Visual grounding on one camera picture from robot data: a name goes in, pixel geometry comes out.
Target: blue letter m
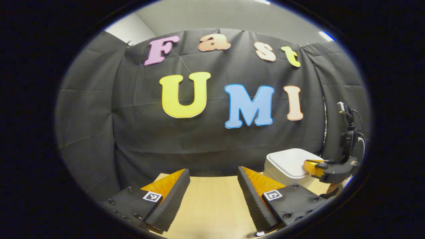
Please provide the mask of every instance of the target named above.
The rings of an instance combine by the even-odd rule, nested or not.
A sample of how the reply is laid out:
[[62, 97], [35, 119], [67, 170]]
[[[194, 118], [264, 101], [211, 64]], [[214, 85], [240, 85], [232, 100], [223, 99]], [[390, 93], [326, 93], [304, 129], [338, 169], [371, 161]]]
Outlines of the blue letter m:
[[239, 128], [242, 126], [242, 121], [239, 120], [239, 111], [242, 112], [246, 125], [251, 125], [257, 112], [256, 125], [270, 125], [273, 123], [271, 117], [272, 95], [275, 92], [273, 87], [261, 86], [252, 101], [243, 85], [227, 85], [224, 87], [224, 91], [230, 97], [229, 121], [224, 124], [226, 128]]

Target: letter u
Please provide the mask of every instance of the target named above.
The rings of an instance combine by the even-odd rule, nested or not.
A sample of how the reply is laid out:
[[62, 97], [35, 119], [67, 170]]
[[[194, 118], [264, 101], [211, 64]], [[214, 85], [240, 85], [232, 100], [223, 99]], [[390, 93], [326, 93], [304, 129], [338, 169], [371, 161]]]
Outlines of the letter u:
[[211, 77], [208, 72], [195, 72], [189, 75], [194, 84], [194, 100], [190, 105], [179, 103], [179, 83], [183, 80], [181, 75], [171, 75], [159, 80], [162, 85], [162, 108], [165, 113], [174, 118], [191, 118], [200, 114], [207, 105], [207, 79]]

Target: table surface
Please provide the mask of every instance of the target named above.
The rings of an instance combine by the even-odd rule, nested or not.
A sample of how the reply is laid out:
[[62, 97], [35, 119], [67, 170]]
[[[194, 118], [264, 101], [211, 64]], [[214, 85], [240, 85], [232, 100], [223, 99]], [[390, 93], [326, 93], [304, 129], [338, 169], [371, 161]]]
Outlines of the table surface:
[[[160, 174], [155, 181], [167, 175]], [[315, 179], [303, 186], [320, 195], [326, 193], [329, 184]], [[160, 236], [169, 239], [247, 239], [255, 231], [237, 176], [191, 176], [174, 221]]]

